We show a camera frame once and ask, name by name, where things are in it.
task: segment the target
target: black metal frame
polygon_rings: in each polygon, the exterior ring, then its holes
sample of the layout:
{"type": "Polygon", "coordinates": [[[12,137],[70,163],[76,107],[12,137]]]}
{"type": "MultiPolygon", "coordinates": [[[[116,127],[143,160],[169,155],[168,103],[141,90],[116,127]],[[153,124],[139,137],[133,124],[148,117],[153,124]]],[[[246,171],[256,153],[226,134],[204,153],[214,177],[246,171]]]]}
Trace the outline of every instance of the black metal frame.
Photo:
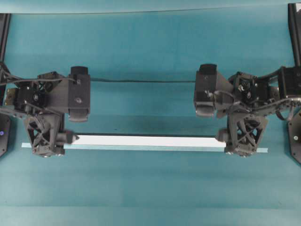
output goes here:
{"type": "MultiPolygon", "coordinates": [[[[8,29],[11,14],[0,14],[0,62],[4,61],[6,43],[8,39],[8,29]]],[[[0,86],[0,106],[3,104],[6,86],[0,86]]],[[[0,157],[8,149],[8,138],[10,132],[11,119],[4,114],[0,114],[0,157]]]]}
{"type": "MultiPolygon", "coordinates": [[[[301,11],[297,3],[288,4],[288,27],[290,31],[295,65],[301,65],[301,11]]],[[[292,157],[301,163],[301,111],[288,122],[290,152],[292,157]]]]}

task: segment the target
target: black cable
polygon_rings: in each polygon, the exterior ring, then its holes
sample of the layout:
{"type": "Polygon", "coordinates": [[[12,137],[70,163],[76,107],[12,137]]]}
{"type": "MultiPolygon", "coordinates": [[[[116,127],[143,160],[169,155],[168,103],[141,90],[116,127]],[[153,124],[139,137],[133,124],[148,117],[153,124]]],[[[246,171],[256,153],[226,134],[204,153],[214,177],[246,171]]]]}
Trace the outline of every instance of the black cable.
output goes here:
{"type": "Polygon", "coordinates": [[[100,81],[100,82],[146,82],[146,83],[195,83],[196,81],[182,80],[182,81],[158,81],[158,80],[111,80],[111,79],[100,79],[100,78],[91,78],[91,81],[100,81]]]}
{"type": "Polygon", "coordinates": [[[2,82],[0,83],[0,86],[5,86],[9,83],[18,83],[18,82],[29,82],[29,81],[61,81],[61,80],[71,80],[75,81],[72,78],[60,78],[60,79],[18,79],[14,81],[7,81],[7,82],[2,82]]]}

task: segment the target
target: white bar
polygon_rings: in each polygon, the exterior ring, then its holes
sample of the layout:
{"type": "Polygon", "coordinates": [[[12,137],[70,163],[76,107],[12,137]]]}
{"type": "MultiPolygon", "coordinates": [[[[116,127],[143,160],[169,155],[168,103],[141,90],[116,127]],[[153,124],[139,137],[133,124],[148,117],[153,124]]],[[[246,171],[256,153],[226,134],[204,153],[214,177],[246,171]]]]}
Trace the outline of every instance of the white bar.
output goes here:
{"type": "MultiPolygon", "coordinates": [[[[150,136],[103,136],[79,135],[79,139],[65,149],[86,150],[141,150],[141,151],[197,151],[223,152],[224,142],[214,137],[150,137],[150,136]]],[[[22,147],[31,147],[22,143],[22,147]]],[[[267,153],[267,148],[258,148],[257,152],[267,153]]]]}
{"type": "Polygon", "coordinates": [[[173,146],[173,147],[225,147],[214,137],[147,137],[147,136],[98,136],[79,135],[73,145],[121,146],[173,146]]]}

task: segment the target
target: light blue tape strip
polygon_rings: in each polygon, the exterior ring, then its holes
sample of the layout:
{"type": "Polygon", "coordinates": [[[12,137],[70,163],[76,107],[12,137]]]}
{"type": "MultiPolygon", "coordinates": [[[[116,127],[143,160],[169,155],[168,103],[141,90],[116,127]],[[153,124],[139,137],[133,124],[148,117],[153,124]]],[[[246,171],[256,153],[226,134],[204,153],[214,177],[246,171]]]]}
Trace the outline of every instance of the light blue tape strip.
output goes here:
{"type": "MultiPolygon", "coordinates": [[[[31,148],[30,143],[22,147],[31,148]]],[[[223,147],[174,147],[174,146],[133,146],[133,145],[64,145],[64,149],[81,150],[127,150],[127,151],[176,151],[176,152],[224,152],[223,147]]],[[[267,148],[258,148],[258,153],[268,153],[267,148]]]]}

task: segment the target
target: metal bracket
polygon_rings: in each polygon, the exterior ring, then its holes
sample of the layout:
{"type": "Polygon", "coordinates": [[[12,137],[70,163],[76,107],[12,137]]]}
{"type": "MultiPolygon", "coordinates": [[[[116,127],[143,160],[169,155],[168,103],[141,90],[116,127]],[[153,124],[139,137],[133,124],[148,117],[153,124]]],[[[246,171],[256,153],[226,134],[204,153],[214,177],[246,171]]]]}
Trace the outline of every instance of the metal bracket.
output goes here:
{"type": "Polygon", "coordinates": [[[298,163],[301,163],[301,111],[299,111],[287,125],[291,155],[298,163]]]}
{"type": "Polygon", "coordinates": [[[10,118],[7,115],[0,114],[0,157],[8,150],[10,124],[10,118]]]}

